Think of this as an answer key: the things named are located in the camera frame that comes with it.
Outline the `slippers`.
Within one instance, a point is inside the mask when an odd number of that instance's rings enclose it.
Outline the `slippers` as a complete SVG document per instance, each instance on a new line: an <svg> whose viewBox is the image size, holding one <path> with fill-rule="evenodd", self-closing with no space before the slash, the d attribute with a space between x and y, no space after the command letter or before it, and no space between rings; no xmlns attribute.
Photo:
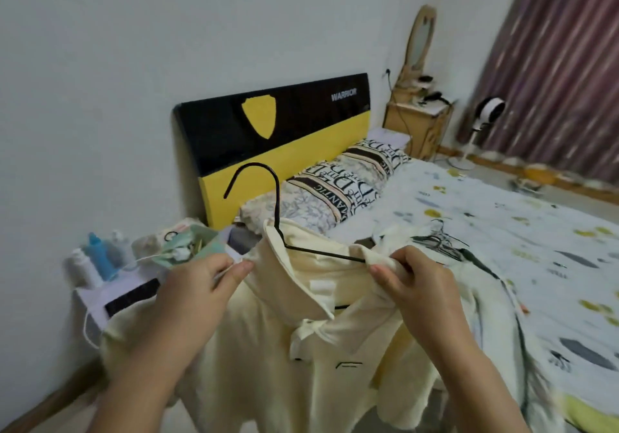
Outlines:
<svg viewBox="0 0 619 433"><path fill-rule="evenodd" d="M516 177L512 179L511 185L515 192L532 195L542 194L545 188L543 184L524 177Z"/></svg>

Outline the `cream polo shirt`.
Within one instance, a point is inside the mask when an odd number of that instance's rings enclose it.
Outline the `cream polo shirt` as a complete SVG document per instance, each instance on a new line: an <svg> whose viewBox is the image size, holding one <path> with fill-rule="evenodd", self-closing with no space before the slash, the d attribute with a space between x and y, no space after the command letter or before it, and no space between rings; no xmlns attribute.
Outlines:
<svg viewBox="0 0 619 433"><path fill-rule="evenodd" d="M350 433L376 407L415 429L438 373L367 271L405 277L389 250L345 245L281 219L244 257L252 272L188 367L180 398L201 433Z"/></svg>

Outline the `black hair dryer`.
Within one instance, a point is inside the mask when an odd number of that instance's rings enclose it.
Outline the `black hair dryer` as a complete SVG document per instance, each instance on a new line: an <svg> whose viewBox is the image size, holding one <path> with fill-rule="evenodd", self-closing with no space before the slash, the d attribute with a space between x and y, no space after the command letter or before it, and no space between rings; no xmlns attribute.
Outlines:
<svg viewBox="0 0 619 433"><path fill-rule="evenodd" d="M431 103L436 103L436 102L440 102L446 106L451 106L453 104L453 101L446 98L442 91L433 91L430 93L426 93L417 102L418 102L418 105L420 106L426 106L426 105L429 105Z"/></svg>

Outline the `person's right forearm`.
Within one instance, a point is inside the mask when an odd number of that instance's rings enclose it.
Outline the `person's right forearm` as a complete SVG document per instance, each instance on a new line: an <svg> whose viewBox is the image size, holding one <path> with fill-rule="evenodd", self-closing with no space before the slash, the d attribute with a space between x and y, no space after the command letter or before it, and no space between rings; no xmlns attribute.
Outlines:
<svg viewBox="0 0 619 433"><path fill-rule="evenodd" d="M466 324L422 327L406 322L437 368L459 433L531 433L499 372Z"/></svg>

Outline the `white standing fan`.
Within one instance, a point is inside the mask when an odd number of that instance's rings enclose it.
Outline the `white standing fan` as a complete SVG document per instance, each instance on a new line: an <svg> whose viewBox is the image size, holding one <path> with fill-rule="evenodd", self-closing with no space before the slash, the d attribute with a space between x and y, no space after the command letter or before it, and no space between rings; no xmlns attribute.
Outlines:
<svg viewBox="0 0 619 433"><path fill-rule="evenodd" d="M460 156L451 156L447 163L460 171L471 171L476 164L469 158L475 148L477 137L484 131L491 128L494 123L502 116L506 109L506 101L499 97L485 98L478 104L474 112L474 123L471 127L471 135L462 149Z"/></svg>

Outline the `purple striped curtain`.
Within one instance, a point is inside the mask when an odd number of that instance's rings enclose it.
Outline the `purple striped curtain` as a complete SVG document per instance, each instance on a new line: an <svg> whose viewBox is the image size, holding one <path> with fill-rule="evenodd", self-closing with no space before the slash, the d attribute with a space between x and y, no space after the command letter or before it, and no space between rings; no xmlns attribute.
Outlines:
<svg viewBox="0 0 619 433"><path fill-rule="evenodd" d="M619 0L513 0L456 133L474 110L506 109L476 147L619 188Z"/></svg>

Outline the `person's right hand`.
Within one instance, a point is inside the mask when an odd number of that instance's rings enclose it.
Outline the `person's right hand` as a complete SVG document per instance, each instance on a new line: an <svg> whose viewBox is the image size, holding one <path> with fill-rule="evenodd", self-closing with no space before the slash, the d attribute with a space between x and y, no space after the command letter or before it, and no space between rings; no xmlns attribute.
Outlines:
<svg viewBox="0 0 619 433"><path fill-rule="evenodd" d="M453 273L413 246L396 250L391 259L406 271L398 276L404 294L395 303L412 336L428 352L454 344L470 328Z"/></svg>

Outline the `black and yellow headboard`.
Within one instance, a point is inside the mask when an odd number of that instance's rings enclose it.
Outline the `black and yellow headboard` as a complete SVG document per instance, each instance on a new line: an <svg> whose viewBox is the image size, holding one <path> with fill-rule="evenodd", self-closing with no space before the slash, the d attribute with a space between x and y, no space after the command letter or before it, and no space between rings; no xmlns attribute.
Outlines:
<svg viewBox="0 0 619 433"><path fill-rule="evenodd" d="M275 189L262 168L283 182L320 161L331 160L367 136L371 117L367 73L177 104L173 116L196 167L206 224L232 224L247 201Z"/></svg>

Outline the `oval wooden-framed mirror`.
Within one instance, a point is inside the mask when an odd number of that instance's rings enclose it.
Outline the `oval wooden-framed mirror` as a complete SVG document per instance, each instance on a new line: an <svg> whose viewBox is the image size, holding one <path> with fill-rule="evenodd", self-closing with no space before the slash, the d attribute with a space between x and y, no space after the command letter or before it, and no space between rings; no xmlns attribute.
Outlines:
<svg viewBox="0 0 619 433"><path fill-rule="evenodd" d="M430 5L420 7L409 34L404 64L398 75L397 88L411 87L423 75L425 60L435 33L437 10Z"/></svg>

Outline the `clear bottle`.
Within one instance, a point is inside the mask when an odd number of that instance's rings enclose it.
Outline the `clear bottle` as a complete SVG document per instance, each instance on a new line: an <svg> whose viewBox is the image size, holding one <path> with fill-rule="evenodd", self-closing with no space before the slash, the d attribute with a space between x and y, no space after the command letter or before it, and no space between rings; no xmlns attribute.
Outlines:
<svg viewBox="0 0 619 433"><path fill-rule="evenodd" d="M112 231L109 240L109 256L117 270L132 270L137 265L131 241L117 229Z"/></svg>

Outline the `white bottle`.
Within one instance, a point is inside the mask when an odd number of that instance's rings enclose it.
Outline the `white bottle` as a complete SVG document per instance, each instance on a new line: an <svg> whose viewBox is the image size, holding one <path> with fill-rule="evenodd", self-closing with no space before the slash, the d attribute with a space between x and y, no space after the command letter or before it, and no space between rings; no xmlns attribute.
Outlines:
<svg viewBox="0 0 619 433"><path fill-rule="evenodd" d="M73 270L79 275L81 285L89 289L97 289L103 286L104 280L91 258L78 247L71 252L70 256Z"/></svg>

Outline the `black wire hanger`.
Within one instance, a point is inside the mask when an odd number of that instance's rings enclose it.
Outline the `black wire hanger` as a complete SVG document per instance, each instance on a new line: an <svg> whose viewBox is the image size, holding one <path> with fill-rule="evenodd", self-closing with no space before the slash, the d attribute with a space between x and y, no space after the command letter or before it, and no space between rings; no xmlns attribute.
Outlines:
<svg viewBox="0 0 619 433"><path fill-rule="evenodd" d="M240 174L248 169L248 168L261 168L266 170L274 179L274 183L275 183L275 207L274 207L274 228L276 230L276 232L278 233L278 235L280 236L283 246L285 249L287 250L293 250L296 252L304 252L306 254L313 254L313 255L321 255L324 257L331 257L331 258L338 258L341 260L347 260L350 262L357 262L357 263L361 263L361 264L365 264L366 260L364 258L361 257L352 257L349 255L339 255L339 254L334 254L332 252L326 252L326 251L322 251L322 250L314 250L314 249L306 249L306 248L302 248L302 247L296 247L296 246L292 246L288 243L286 243L284 235L282 230L280 229L280 204L281 204L281 184L280 184L280 180L278 175L276 174L276 172L267 164L264 163L260 163L260 162L249 162L246 164L243 164L242 166L240 166L238 169L236 169L236 171L234 172L233 176L231 177L230 181L228 182L228 186L223 194L223 199L228 199L229 194L231 193L237 179L239 178Z"/></svg>

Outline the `blue bottle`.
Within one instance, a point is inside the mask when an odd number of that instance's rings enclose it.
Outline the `blue bottle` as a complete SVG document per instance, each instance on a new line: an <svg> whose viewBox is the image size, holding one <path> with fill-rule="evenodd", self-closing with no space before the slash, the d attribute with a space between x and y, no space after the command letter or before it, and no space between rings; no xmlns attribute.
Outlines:
<svg viewBox="0 0 619 433"><path fill-rule="evenodd" d="M106 242L100 239L96 233L90 232L86 250L101 279L104 282L112 281L118 271L110 259Z"/></svg>

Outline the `white folded cloth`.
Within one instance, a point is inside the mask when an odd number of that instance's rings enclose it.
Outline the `white folded cloth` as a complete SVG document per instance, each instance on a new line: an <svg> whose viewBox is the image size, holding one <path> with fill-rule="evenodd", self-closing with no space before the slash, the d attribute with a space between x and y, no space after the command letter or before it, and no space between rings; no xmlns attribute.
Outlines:
<svg viewBox="0 0 619 433"><path fill-rule="evenodd" d="M393 148L398 148L407 151L410 143L410 135L397 132L394 130L376 127L368 131L368 140L375 140L390 145Z"/></svg>

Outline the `yellow cloth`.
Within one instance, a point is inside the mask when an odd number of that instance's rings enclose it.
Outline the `yellow cloth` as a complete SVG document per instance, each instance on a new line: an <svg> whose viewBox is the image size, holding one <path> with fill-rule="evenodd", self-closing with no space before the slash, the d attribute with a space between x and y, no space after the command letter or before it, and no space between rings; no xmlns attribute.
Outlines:
<svg viewBox="0 0 619 433"><path fill-rule="evenodd" d="M584 433L619 433L619 416L602 413L578 398L563 395L561 409L564 419Z"/></svg>

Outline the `floral lettered pillow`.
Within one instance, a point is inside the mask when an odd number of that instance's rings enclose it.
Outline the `floral lettered pillow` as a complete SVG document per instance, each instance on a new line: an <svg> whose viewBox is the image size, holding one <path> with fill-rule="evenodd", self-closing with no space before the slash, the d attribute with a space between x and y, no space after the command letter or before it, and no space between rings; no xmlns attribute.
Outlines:
<svg viewBox="0 0 619 433"><path fill-rule="evenodd" d="M334 159L368 184L382 186L412 158L400 148L378 140L363 139L348 147Z"/></svg>
<svg viewBox="0 0 619 433"><path fill-rule="evenodd" d="M357 174L352 166L322 161L280 185L280 218L290 219L317 233L352 218L379 197L384 181L366 167Z"/></svg>

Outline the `person's left forearm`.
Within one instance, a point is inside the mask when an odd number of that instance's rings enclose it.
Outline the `person's left forearm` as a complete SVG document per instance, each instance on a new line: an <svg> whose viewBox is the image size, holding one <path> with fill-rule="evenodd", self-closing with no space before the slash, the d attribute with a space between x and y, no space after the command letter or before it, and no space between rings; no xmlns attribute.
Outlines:
<svg viewBox="0 0 619 433"><path fill-rule="evenodd" d="M143 336L101 400L87 433L158 433L174 388L208 338Z"/></svg>

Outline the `person's left hand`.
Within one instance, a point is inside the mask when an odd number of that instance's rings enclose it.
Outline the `person's left hand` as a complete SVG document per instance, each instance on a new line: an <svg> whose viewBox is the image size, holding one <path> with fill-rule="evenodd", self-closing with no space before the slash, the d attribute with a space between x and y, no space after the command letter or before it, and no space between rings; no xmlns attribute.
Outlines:
<svg viewBox="0 0 619 433"><path fill-rule="evenodd" d="M236 263L228 254L213 254L175 266L157 293L147 335L175 332L209 341L228 305L215 300L216 282Z"/></svg>

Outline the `white leaf-print bedsheet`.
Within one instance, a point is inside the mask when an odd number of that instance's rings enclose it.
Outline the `white leaf-print bedsheet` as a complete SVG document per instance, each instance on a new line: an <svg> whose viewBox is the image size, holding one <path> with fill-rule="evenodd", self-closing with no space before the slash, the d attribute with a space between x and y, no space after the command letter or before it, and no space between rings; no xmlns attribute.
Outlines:
<svg viewBox="0 0 619 433"><path fill-rule="evenodd" d="M427 223L502 277L524 307L561 391L619 417L619 226L419 160L328 232L344 243Z"/></svg>

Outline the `white bedside shelf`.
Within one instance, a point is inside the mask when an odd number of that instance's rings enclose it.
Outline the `white bedside shelf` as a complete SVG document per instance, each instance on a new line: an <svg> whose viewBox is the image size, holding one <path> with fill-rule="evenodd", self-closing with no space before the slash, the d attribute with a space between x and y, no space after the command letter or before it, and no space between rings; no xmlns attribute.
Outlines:
<svg viewBox="0 0 619 433"><path fill-rule="evenodd" d="M151 298L166 280L168 269L152 262L152 257L140 259L137 267L122 270L117 277L97 289L80 287L74 293L84 309L82 336L94 350L99 349L100 336L109 319L121 310Z"/></svg>

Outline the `green cloth bag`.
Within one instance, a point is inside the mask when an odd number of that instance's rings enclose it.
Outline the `green cloth bag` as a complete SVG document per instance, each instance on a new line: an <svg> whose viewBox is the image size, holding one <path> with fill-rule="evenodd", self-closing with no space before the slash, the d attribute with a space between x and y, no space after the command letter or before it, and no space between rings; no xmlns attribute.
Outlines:
<svg viewBox="0 0 619 433"><path fill-rule="evenodd" d="M152 262L171 268L212 254L224 254L225 244L219 232L209 227L190 225L166 241Z"/></svg>

